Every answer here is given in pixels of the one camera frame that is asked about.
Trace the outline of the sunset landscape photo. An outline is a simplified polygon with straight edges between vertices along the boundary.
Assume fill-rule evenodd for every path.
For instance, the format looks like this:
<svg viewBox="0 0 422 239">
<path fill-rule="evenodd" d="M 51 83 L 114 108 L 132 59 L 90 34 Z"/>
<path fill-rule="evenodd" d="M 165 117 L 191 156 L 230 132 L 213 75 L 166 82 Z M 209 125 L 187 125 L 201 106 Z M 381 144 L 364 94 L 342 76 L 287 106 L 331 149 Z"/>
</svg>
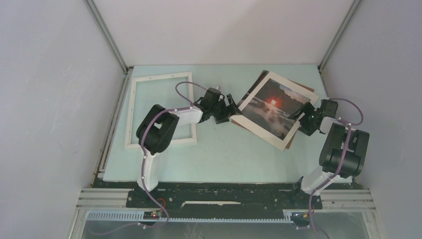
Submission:
<svg viewBox="0 0 422 239">
<path fill-rule="evenodd" d="M 314 104 L 318 96 L 311 88 L 299 90 L 299 84 L 291 89 L 294 82 L 288 83 L 279 75 L 275 75 L 274 79 L 267 78 L 268 73 L 267 70 L 261 72 L 237 107 L 243 117 L 284 140 L 296 123 L 290 116 L 308 102 Z"/>
</svg>

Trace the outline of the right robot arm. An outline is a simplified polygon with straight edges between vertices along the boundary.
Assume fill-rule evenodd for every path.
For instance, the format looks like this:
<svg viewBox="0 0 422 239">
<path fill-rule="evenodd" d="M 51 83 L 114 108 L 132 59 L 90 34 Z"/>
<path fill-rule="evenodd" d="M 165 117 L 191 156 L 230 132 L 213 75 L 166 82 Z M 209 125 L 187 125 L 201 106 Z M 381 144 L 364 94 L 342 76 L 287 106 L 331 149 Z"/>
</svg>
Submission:
<svg viewBox="0 0 422 239">
<path fill-rule="evenodd" d="M 288 117 L 290 120 L 298 120 L 299 131 L 307 136 L 316 131 L 326 135 L 318 167 L 309 175 L 301 177 L 289 195 L 290 203 L 295 208 L 304 207 L 310 200 L 309 195 L 318 196 L 338 179 L 356 177 L 363 170 L 370 134 L 355 129 L 363 123 L 363 112 L 358 110 L 358 123 L 345 120 L 337 116 L 340 101 L 340 98 L 323 99 L 318 108 L 306 103 Z"/>
</svg>

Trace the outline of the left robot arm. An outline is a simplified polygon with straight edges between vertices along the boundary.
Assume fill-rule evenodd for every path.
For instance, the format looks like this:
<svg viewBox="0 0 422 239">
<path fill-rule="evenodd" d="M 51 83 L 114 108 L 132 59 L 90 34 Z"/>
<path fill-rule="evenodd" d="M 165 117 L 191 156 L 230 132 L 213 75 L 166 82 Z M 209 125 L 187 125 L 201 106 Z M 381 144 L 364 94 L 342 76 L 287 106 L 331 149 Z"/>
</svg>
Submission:
<svg viewBox="0 0 422 239">
<path fill-rule="evenodd" d="M 164 152 L 179 126 L 198 124 L 214 118 L 217 124 L 229 122 L 231 116 L 240 115 L 241 110 L 232 95 L 223 95 L 220 90 L 208 88 L 203 97 L 190 102 L 187 107 L 167 109 L 155 104 L 148 112 L 136 131 L 138 145 L 143 151 L 140 176 L 137 183 L 142 191 L 138 201 L 145 207 L 152 207 L 157 202 L 158 169 L 155 158 Z"/>
</svg>

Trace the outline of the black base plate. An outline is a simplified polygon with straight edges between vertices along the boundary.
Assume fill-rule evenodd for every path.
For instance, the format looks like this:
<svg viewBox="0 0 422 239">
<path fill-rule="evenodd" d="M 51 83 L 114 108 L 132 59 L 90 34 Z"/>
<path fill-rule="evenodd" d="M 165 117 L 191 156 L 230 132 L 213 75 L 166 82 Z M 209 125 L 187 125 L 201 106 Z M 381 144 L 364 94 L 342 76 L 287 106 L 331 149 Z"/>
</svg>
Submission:
<svg viewBox="0 0 422 239">
<path fill-rule="evenodd" d="M 322 200 L 293 183 L 160 182 L 150 193 L 131 190 L 126 207 L 164 207 L 172 219 L 281 220 L 289 210 L 320 210 Z"/>
</svg>

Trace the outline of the white picture frame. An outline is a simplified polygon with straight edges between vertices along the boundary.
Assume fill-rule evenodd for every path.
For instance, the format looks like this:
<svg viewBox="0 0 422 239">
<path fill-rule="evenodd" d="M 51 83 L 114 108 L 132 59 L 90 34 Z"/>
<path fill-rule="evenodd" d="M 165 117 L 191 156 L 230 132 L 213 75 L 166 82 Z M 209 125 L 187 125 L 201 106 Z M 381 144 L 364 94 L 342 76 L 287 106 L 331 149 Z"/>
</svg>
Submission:
<svg viewBox="0 0 422 239">
<path fill-rule="evenodd" d="M 189 106 L 189 102 L 176 93 L 178 82 L 192 82 L 191 72 L 134 77 L 131 79 L 124 148 L 138 148 L 136 130 L 153 105 L 167 109 Z"/>
</svg>

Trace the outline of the aluminium corner rail right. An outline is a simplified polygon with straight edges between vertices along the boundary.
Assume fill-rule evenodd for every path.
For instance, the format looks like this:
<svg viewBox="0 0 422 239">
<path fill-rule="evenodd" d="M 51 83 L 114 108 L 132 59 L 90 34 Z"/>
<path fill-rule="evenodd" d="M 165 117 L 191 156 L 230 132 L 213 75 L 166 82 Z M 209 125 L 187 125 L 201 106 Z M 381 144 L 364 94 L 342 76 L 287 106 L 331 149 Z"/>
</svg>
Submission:
<svg viewBox="0 0 422 239">
<path fill-rule="evenodd" d="M 360 8 L 361 4 L 363 3 L 363 0 L 353 0 L 352 4 L 350 5 L 344 19 L 342 20 L 337 32 L 334 35 L 334 38 L 332 39 L 327 51 L 325 52 L 319 66 L 318 70 L 320 73 L 322 73 L 329 63 L 332 55 L 334 54 L 338 44 L 340 43 L 342 37 L 344 36 L 345 32 L 347 31 L 349 25 L 351 24 L 356 12 Z"/>
</svg>

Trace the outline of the aluminium corner rail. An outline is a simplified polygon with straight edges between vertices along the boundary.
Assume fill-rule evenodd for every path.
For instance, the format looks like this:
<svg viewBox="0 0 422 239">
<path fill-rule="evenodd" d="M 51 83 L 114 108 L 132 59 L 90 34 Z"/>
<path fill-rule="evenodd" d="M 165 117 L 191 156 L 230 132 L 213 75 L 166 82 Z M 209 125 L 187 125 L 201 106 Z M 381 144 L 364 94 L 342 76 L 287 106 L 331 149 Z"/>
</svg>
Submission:
<svg viewBox="0 0 422 239">
<path fill-rule="evenodd" d="M 345 32 L 347 31 L 349 25 L 351 24 L 356 12 L 360 8 L 361 4 L 363 3 L 363 0 L 353 0 L 352 4 L 350 5 L 344 19 L 342 20 L 337 32 L 334 35 L 334 38 L 332 39 L 327 51 L 325 52 L 319 66 L 318 70 L 320 73 L 322 73 L 329 63 L 332 55 L 334 54 L 338 44 L 340 43 L 342 37 L 344 36 Z"/>
<path fill-rule="evenodd" d="M 113 36 L 110 30 L 108 29 L 107 24 L 104 18 L 102 17 L 97 4 L 95 3 L 94 0 L 84 0 L 84 3 L 87 6 L 90 14 L 92 15 L 102 36 L 104 37 L 106 44 L 108 45 L 115 59 L 117 60 L 121 70 L 123 71 L 124 74 L 127 74 L 127 72 L 129 71 L 129 67 L 126 64 L 125 60 L 123 59 L 122 54 L 119 51 L 118 46 L 116 42 L 114 41 Z"/>
</svg>

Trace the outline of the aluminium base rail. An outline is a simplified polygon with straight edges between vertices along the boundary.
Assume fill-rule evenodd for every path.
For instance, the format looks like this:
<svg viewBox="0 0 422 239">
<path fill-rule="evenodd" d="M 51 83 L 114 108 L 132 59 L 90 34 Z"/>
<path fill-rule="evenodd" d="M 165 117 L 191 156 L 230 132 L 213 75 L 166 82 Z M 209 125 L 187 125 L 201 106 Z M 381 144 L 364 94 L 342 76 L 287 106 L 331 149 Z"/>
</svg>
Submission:
<svg viewBox="0 0 422 239">
<path fill-rule="evenodd" d="M 150 208 L 128 208 L 129 189 L 83 189 L 78 198 L 67 237 L 80 239 L 83 227 L 91 211 L 105 213 L 109 220 L 142 220 L 143 212 Z M 321 213 L 360 213 L 368 237 L 371 239 L 385 239 L 386 234 L 379 220 L 375 203 L 370 190 L 324 190 L 321 192 Z"/>
</svg>

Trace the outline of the aluminium corner rail left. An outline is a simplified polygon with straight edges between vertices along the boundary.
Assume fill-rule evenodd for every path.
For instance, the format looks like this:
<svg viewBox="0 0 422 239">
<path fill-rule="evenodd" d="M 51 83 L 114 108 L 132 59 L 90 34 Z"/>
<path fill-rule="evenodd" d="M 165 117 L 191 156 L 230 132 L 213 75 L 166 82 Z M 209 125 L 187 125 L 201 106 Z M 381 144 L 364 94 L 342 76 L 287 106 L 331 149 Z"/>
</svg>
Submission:
<svg viewBox="0 0 422 239">
<path fill-rule="evenodd" d="M 95 3 L 94 0 L 84 0 L 84 3 L 87 6 L 90 14 L 92 15 L 102 36 L 104 37 L 106 44 L 108 45 L 115 59 L 117 60 L 121 70 L 123 71 L 124 74 L 127 74 L 127 72 L 129 71 L 129 67 L 126 64 L 125 60 L 123 59 L 122 54 L 119 51 L 118 46 L 116 42 L 114 41 L 113 36 L 110 30 L 108 29 L 107 24 L 104 18 L 102 17 L 97 4 Z"/>
</svg>

